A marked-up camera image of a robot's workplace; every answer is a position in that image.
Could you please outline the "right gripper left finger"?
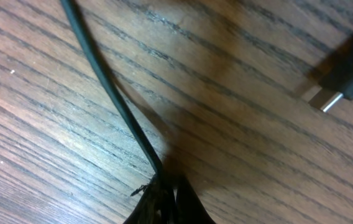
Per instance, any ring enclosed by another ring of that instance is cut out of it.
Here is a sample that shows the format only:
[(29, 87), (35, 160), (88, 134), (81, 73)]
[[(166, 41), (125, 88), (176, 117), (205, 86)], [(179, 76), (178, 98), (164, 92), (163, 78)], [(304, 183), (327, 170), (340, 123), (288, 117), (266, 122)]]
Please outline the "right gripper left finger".
[(133, 212), (124, 224), (171, 224), (175, 223), (175, 196), (155, 175), (147, 185), (142, 185), (131, 196), (143, 192)]

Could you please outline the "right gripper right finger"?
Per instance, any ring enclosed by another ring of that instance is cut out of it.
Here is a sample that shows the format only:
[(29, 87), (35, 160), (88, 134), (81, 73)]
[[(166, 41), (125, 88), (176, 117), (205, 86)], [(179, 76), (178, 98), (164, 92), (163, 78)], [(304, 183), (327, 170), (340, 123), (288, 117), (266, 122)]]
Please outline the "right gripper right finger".
[(181, 177), (176, 193), (178, 223), (215, 224), (186, 177)]

